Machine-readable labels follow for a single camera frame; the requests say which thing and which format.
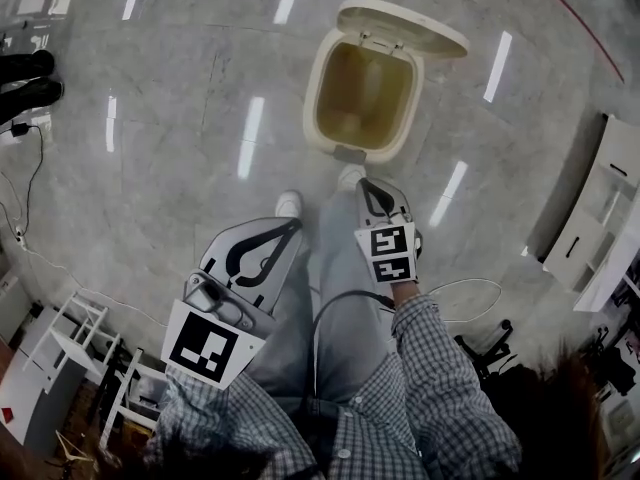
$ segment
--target person's hand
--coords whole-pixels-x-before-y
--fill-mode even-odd
[[[396,311],[405,300],[420,294],[420,290],[415,281],[393,283],[391,285],[391,291],[393,293],[393,302],[396,305]]]

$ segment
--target tiled floor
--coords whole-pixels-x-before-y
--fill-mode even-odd
[[[46,47],[66,84],[58,104],[26,116],[46,130],[29,247],[84,286],[166,321],[213,236],[271,214],[283,190],[303,193],[312,235],[341,164],[307,147],[302,107],[319,42],[342,1],[294,0],[286,22],[274,23],[285,21],[281,0],[0,0],[5,53]],[[370,170],[393,179],[413,205],[425,236],[423,289],[467,277],[500,283],[494,311],[452,332],[485,336],[508,317],[524,361],[556,350],[561,338],[582,339],[591,315],[574,313],[573,295],[521,253],[575,161],[569,152],[580,150],[585,123],[613,112],[640,125],[639,1],[567,0],[625,83],[557,0],[388,1],[471,42],[468,57],[427,65],[406,146]],[[489,103],[483,94],[505,31],[512,43]],[[247,143],[254,98],[264,107],[255,143]],[[0,147],[0,166],[19,194],[37,146],[30,137]],[[430,225],[458,162],[468,165],[462,182]],[[11,192],[0,187],[16,216]],[[63,270],[23,253],[6,225],[1,231],[34,297],[61,304],[77,288]],[[469,283],[440,299],[445,318],[468,319],[495,296],[495,288]],[[115,309],[112,323],[127,344],[157,354],[163,330]]]

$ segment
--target hair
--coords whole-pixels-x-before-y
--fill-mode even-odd
[[[550,373],[518,365],[483,387],[522,445],[518,473],[505,478],[603,478],[598,388],[578,353],[563,349]]]
[[[598,388],[578,353],[563,350],[551,372],[518,365],[483,382],[482,387],[522,445],[518,472],[502,468],[500,478],[603,478],[608,449],[599,415]],[[116,455],[112,458],[95,453],[98,479],[173,480],[198,477],[207,470],[225,479],[253,479],[260,476],[269,460],[267,455],[230,447],[187,457],[177,439],[164,450],[162,464],[147,465],[139,452],[127,447]]]

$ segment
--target plaid shirt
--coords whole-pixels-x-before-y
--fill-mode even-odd
[[[398,309],[390,354],[340,409],[330,478],[488,478],[515,471],[516,436],[480,390],[473,366],[447,333],[437,305],[418,295]],[[171,401],[147,460],[179,437],[189,453],[227,444],[268,453],[263,478],[315,465],[309,446],[278,404],[241,374],[225,391],[167,368]]]

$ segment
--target brown hair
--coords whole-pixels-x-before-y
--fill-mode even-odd
[[[578,353],[563,350],[550,373],[517,366],[499,379],[485,391],[522,444],[517,478],[603,478],[598,388]]]

